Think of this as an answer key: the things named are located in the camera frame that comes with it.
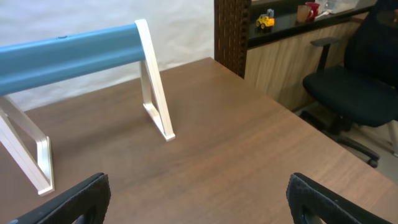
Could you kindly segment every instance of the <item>floor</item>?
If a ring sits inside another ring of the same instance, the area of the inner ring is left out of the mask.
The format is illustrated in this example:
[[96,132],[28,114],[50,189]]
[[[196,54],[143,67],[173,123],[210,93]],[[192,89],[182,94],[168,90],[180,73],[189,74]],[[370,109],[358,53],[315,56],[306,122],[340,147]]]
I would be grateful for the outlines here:
[[[311,111],[311,113],[315,114],[326,124],[330,123],[334,116],[330,111],[318,104],[312,104],[309,107],[304,108],[304,110]],[[376,169],[398,184],[398,157],[395,157],[392,154],[392,146],[387,125],[383,125],[378,128],[354,125],[350,131],[342,132],[342,135],[363,144],[373,151],[376,151],[380,155],[379,166]],[[348,146],[342,146],[364,161],[369,159],[362,153],[355,151]]]

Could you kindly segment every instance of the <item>red mug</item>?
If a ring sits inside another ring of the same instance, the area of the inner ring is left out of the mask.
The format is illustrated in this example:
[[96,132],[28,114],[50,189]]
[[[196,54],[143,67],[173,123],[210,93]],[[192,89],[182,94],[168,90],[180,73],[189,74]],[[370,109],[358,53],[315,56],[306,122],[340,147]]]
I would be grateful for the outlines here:
[[311,13],[308,20],[314,20],[319,13],[319,4],[315,2],[306,2],[305,5],[311,7]]

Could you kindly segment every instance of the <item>mug handle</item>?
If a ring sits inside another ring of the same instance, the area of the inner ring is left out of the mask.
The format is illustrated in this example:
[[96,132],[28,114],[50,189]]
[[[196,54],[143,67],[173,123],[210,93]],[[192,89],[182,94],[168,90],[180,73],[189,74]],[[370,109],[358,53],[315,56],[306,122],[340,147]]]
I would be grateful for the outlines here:
[[310,11],[310,14],[308,15],[307,19],[311,18],[313,16],[313,10]]

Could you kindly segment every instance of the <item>chair armrest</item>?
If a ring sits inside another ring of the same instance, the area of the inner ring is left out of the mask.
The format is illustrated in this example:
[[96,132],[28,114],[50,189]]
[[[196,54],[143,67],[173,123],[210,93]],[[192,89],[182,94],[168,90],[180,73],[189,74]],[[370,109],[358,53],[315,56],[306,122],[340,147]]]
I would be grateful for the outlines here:
[[340,39],[339,38],[335,38],[335,37],[326,37],[326,38],[321,38],[321,39],[318,39],[318,40],[311,41],[312,45],[314,45],[316,47],[323,47],[321,58],[319,59],[319,64],[318,64],[317,71],[322,71],[322,70],[325,69],[326,60],[328,58],[330,45],[334,44],[334,43],[337,43],[339,41],[340,41]]
[[316,47],[324,47],[339,42],[340,39],[336,37],[325,37],[318,40],[311,41],[311,44]]

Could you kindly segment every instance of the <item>brown tabletop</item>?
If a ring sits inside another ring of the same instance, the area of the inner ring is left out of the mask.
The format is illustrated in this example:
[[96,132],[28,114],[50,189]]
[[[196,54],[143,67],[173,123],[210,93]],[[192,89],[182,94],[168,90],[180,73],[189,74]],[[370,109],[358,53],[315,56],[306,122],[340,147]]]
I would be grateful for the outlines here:
[[0,223],[96,172],[109,175],[106,223],[292,223],[294,172],[398,222],[396,185],[213,59],[162,81],[170,142],[143,109],[139,80],[29,111],[52,140],[55,192],[39,197],[0,150]]

